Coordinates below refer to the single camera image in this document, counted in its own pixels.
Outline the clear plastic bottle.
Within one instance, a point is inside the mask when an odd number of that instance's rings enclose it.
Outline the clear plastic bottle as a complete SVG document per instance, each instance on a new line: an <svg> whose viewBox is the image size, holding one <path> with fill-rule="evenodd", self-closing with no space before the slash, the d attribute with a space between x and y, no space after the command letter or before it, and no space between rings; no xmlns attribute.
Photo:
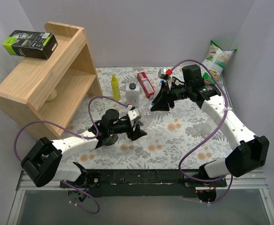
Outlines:
<svg viewBox="0 0 274 225"><path fill-rule="evenodd" d="M141 111L141 120L144 123L142 130L146 130L147 127L153 122L155 118L155 112L151 111L151 105Z"/></svg>
<svg viewBox="0 0 274 225"><path fill-rule="evenodd" d="M203 123L200 134L203 138L207 138L216 128L217 124L212 118L208 117L208 119Z"/></svg>
<svg viewBox="0 0 274 225"><path fill-rule="evenodd" d="M162 86L162 84L160 84L158 82L157 86L155 87L154 98L156 98L156 96L158 95L158 93L159 93L159 91L161 89L161 86Z"/></svg>

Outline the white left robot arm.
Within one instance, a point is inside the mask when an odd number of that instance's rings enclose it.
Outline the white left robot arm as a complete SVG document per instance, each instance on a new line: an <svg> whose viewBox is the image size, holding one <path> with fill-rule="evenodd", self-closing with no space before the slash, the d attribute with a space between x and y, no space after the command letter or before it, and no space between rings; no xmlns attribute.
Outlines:
<svg viewBox="0 0 274 225"><path fill-rule="evenodd" d="M75 187L83 187L87 181L84 167L77 162L63 164L62 160L85 150L111 146L118 140L119 134L125 133L132 141L146 136L147 133L140 128L139 119L141 113L135 107L123 117L117 110L109 109L101 120L78 136L60 140L40 138L21 161L21 167L37 187L43 187L52 180L68 180Z"/></svg>

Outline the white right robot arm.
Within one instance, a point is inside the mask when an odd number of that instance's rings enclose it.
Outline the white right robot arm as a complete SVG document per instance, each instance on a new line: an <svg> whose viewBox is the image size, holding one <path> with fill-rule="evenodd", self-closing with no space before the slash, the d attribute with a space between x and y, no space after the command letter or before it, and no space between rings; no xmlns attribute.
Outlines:
<svg viewBox="0 0 274 225"><path fill-rule="evenodd" d="M226 157L200 166L199 171L190 179L199 181L204 186L231 174L240 177L262 167L266 162L269 140L258 137L249 130L233 111L228 108L227 97L214 84L206 84L198 65L182 68L184 81L176 85L171 76L172 70L162 68L158 72L164 80L159 93L154 98L151 111L169 111L174 102L190 99L202 109L221 130L230 144L232 152Z"/></svg>

